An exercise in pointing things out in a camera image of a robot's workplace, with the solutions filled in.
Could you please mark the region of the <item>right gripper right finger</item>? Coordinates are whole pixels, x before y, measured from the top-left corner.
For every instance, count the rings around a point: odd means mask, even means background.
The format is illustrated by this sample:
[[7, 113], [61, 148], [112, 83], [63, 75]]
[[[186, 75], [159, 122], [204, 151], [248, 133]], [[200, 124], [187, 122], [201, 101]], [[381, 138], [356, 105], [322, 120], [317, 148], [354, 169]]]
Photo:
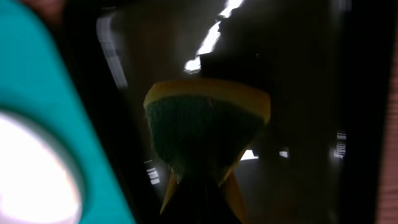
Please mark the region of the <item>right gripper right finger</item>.
[[247, 223], [243, 197], [234, 174], [218, 185], [213, 179], [202, 180], [203, 186], [198, 206], [198, 222], [204, 224]]

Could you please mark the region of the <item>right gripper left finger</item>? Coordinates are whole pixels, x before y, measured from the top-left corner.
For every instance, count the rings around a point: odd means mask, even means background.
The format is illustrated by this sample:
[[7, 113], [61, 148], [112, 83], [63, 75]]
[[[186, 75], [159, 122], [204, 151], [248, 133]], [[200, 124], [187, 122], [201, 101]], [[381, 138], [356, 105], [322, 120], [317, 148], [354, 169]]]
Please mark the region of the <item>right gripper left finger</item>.
[[190, 176], [185, 176], [175, 188], [175, 192], [165, 205], [159, 216], [161, 224], [197, 224], [198, 214], [197, 182]]

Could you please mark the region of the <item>teal plastic tray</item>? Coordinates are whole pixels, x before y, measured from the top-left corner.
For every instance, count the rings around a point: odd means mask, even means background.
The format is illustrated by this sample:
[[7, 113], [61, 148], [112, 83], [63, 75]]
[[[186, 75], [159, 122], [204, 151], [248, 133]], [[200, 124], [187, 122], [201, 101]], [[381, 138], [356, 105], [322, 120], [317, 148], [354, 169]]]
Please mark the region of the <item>teal plastic tray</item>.
[[21, 1], [1, 2], [1, 110], [54, 135], [85, 184], [79, 223], [135, 219], [46, 23]]

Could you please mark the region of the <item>yellow green sponge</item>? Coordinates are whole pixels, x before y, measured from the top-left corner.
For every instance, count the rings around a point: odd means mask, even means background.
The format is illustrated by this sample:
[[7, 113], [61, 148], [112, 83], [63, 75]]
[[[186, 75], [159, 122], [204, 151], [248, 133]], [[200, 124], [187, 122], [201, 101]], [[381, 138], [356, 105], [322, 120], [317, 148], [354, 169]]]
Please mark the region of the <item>yellow green sponge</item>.
[[154, 84], [144, 100], [151, 144], [177, 182], [221, 184], [271, 118], [270, 95], [214, 78]]

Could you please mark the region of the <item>black water tray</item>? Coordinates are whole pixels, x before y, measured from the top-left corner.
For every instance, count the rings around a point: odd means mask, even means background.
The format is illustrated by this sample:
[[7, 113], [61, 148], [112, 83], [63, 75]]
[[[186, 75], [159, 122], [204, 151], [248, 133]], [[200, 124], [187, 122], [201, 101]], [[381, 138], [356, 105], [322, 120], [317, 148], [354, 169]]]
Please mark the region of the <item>black water tray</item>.
[[397, 2], [68, 1], [72, 77], [104, 145], [150, 158], [142, 102], [163, 80], [271, 94], [235, 175], [249, 223], [397, 222]]

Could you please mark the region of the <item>white plate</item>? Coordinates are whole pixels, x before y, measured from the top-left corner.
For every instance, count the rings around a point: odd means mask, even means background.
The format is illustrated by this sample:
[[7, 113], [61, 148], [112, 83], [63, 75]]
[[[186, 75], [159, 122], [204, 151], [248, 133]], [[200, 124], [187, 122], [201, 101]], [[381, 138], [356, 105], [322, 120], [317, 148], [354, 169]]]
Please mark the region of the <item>white plate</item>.
[[67, 148], [32, 120], [1, 110], [1, 224], [77, 224], [85, 196]]

